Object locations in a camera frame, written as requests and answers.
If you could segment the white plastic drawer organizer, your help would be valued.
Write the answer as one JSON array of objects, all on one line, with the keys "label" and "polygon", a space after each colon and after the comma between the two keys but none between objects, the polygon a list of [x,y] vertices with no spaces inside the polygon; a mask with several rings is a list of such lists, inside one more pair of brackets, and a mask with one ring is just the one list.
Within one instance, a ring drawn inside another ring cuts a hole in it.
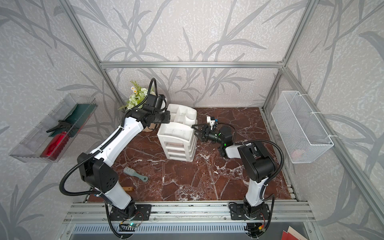
[{"label": "white plastic drawer organizer", "polygon": [[168,124],[161,124],[158,139],[169,160],[192,162],[196,153],[197,137],[192,126],[198,123],[197,110],[177,104],[168,105],[171,113]]}]

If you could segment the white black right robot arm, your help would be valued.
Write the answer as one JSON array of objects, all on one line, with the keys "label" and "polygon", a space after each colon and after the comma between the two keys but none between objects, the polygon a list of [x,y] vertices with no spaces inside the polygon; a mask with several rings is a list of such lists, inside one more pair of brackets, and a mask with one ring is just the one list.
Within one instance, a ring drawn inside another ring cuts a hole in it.
[{"label": "white black right robot arm", "polygon": [[[248,192],[244,199],[244,213],[249,217],[261,211],[265,201],[272,198],[264,197],[265,190],[269,184],[282,170],[284,166],[284,154],[282,149],[274,142],[268,140],[251,140],[235,143],[236,130],[229,124],[224,124],[218,131],[209,124],[192,125],[194,134],[201,142],[211,141],[218,143],[218,151],[221,157],[226,159],[241,159],[245,170],[250,178]],[[280,164],[270,155],[264,146],[274,146],[280,154]]]}]

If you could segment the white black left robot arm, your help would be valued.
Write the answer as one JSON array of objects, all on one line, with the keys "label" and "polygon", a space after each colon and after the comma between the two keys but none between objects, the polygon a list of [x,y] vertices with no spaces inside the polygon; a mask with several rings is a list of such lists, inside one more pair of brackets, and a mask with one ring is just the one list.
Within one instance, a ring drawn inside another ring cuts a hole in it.
[{"label": "white black left robot arm", "polygon": [[134,200],[125,192],[119,183],[117,172],[112,165],[121,151],[151,124],[168,124],[170,111],[154,112],[134,108],[129,110],[120,125],[99,147],[89,154],[82,153],[78,162],[90,158],[79,167],[81,179],[90,185],[109,205],[127,211],[134,205]]}]

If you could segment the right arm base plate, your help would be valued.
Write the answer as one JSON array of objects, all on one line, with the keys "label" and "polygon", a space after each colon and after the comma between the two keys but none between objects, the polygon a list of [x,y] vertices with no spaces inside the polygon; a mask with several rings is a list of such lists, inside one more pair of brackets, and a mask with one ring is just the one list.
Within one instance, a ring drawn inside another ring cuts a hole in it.
[{"label": "right arm base plate", "polygon": [[261,203],[256,207],[249,204],[238,204],[230,202],[228,204],[231,220],[268,220],[271,210],[266,203]]}]

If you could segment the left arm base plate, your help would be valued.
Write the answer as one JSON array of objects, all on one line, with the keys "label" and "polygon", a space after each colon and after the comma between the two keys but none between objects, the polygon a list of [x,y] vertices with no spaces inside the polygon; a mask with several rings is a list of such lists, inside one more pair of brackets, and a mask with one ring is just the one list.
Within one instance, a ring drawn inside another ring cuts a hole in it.
[{"label": "left arm base plate", "polygon": [[109,217],[111,221],[134,220],[148,221],[151,214],[152,205],[139,204],[128,206],[125,210],[112,207]]}]

